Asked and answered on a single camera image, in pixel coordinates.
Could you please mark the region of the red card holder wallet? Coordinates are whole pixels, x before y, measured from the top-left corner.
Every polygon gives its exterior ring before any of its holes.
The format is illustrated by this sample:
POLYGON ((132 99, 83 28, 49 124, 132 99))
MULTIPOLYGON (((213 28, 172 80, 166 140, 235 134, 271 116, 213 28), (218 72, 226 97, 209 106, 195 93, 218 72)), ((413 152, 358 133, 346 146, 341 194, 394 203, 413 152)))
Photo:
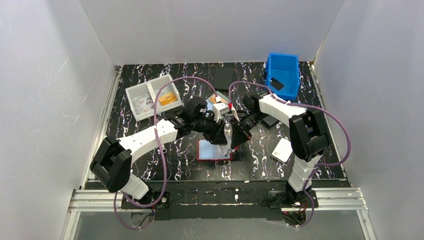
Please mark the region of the red card holder wallet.
POLYGON ((205 139, 197 142, 197 160, 199 162, 230 161, 238 147, 231 149, 229 145, 214 145, 205 139))

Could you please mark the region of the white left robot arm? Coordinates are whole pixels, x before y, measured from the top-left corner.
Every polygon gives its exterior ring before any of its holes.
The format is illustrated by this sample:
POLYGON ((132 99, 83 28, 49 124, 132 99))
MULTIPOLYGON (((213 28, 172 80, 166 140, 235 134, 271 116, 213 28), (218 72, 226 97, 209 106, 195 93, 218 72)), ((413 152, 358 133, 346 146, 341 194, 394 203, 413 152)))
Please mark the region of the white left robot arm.
POLYGON ((89 169, 110 193, 121 191, 140 200, 148 193, 149 187, 131 173, 132 164, 146 153, 162 149, 164 144, 191 132, 202 133, 212 145, 227 145, 222 117, 230 113, 231 108, 228 103, 216 102, 208 109, 206 100, 193 97, 185 106, 167 112, 156 125, 120 139, 105 137, 89 169))

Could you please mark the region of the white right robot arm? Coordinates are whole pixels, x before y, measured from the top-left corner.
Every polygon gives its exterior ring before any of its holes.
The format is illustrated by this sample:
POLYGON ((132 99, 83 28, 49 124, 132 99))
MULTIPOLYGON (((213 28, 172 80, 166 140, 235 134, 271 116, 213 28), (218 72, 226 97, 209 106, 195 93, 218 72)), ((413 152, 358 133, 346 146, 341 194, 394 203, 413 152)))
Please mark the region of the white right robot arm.
POLYGON ((247 115, 230 119, 231 144, 234 149, 251 139, 251 129, 266 116, 271 116, 289 128, 289 140, 295 155, 287 191, 298 193, 311 186, 311 173, 330 145, 330 133, 320 108, 293 106, 275 94, 246 94, 243 103, 247 115))

